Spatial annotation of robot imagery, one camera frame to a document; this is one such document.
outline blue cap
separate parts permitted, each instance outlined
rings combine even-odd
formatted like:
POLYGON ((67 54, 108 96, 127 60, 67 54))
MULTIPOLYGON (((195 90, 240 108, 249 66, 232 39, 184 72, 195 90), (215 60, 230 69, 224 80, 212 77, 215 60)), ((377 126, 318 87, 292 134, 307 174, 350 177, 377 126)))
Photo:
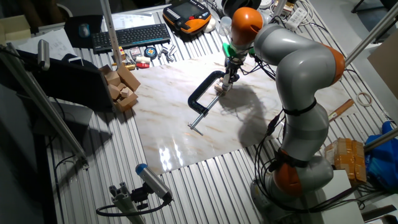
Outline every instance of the blue cap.
POLYGON ((138 164, 136 166, 136 173, 139 175, 146 167, 148 167, 147 164, 138 164))

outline keyboard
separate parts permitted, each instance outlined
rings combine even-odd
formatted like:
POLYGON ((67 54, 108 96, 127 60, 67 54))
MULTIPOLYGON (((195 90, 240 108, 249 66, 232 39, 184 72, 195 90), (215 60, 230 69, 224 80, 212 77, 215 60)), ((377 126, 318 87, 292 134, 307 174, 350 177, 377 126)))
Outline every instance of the keyboard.
MULTIPOLYGON (((166 24, 133 27, 116 31, 118 44, 124 49, 170 41, 166 24)), ((94 54, 112 51, 108 32, 92 34, 94 54)))

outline orange device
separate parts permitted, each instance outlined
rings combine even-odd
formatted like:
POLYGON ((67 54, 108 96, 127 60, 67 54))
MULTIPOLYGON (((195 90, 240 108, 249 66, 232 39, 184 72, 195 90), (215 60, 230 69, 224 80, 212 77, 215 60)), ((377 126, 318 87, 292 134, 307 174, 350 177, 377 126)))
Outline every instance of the orange device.
POLYGON ((163 9, 166 22, 186 34, 196 34, 209 23, 210 11, 195 0, 174 1, 163 9))

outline metal pole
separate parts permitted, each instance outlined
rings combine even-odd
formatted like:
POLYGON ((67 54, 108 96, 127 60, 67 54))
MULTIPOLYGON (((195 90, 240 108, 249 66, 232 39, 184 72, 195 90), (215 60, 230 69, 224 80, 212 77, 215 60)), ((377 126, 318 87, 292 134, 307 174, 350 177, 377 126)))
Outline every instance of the metal pole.
POLYGON ((359 43, 355 49, 346 58, 346 67, 353 62, 353 60, 365 49, 373 39, 385 28, 398 14, 398 2, 395 6, 384 16, 381 21, 373 28, 369 35, 359 43))
MULTIPOLYGON (((18 52, 10 43, 7 45, 7 50, 18 55, 18 52)), ((41 112, 43 112, 62 139, 68 144, 68 146, 70 146, 73 153, 75 153, 75 155, 80 159, 86 160, 87 157, 83 148, 80 146, 79 142, 76 140, 65 122, 63 122, 57 110, 52 106, 34 76, 25 70, 20 59, 6 53, 0 53, 0 59, 15 76, 34 103, 39 107, 41 112)), ((85 169, 88 168, 87 164, 83 163, 83 165, 85 169)))
POLYGON ((108 28, 109 38, 111 39, 113 56, 116 61, 116 65, 119 68, 122 65, 122 57, 120 56, 118 38, 116 36, 116 31, 113 26, 112 13, 111 13, 111 8, 109 7, 109 1, 108 0, 99 0, 99 1, 101 2, 102 11, 104 12, 104 18, 105 18, 106 27, 108 28))
POLYGON ((391 139, 395 138, 398 136, 398 128, 395 128, 386 134, 383 134, 382 136, 378 137, 377 139, 371 141, 369 144, 366 144, 363 149, 365 152, 369 152, 370 150, 374 149, 375 147, 378 147, 391 139))
POLYGON ((276 9, 274 10, 272 18, 275 18, 275 16, 280 16, 282 14, 282 11, 284 10, 286 2, 287 2, 287 0, 279 0, 278 1, 278 5, 276 6, 276 9))

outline wooden block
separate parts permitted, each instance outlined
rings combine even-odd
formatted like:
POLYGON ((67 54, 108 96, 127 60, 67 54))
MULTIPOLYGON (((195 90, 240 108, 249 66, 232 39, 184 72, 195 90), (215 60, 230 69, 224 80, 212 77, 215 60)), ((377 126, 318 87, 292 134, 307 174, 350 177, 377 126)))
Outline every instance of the wooden block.
POLYGON ((136 91, 139 85, 141 85, 137 78, 124 65, 119 67, 118 74, 120 75, 123 83, 133 91, 136 91))
POLYGON ((111 94, 112 99, 116 100, 119 97, 119 95, 120 95, 119 89, 116 86, 112 85, 112 84, 108 85, 108 89, 109 89, 109 92, 111 94))
POLYGON ((124 84, 124 83, 120 83, 119 85, 118 85, 118 89, 121 91, 123 88, 125 88, 126 87, 126 85, 124 84))
POLYGON ((105 79, 108 82, 108 84, 112 84, 114 86, 118 86, 120 84, 120 76, 118 75, 117 72, 109 72, 108 74, 105 75, 105 79))
POLYGON ((130 89, 127 87, 127 88, 122 89, 122 91, 120 91, 120 94, 122 94, 122 97, 127 98, 129 96, 129 92, 130 92, 130 89))

